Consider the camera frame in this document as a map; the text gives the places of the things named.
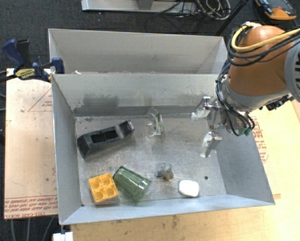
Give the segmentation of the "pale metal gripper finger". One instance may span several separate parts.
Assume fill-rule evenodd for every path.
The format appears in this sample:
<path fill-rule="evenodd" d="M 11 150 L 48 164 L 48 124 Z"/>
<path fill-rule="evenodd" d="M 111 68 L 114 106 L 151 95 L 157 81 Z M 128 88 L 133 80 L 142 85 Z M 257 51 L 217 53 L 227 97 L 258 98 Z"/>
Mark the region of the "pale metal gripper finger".
<path fill-rule="evenodd" d="M 203 158 L 209 157 L 221 141 L 222 137 L 217 132 L 208 132 L 203 138 L 200 156 Z"/>
<path fill-rule="evenodd" d="M 191 121 L 197 121 L 199 119 L 207 119 L 211 112 L 210 97 L 204 96 L 199 104 L 196 106 L 194 112 L 191 113 Z"/>

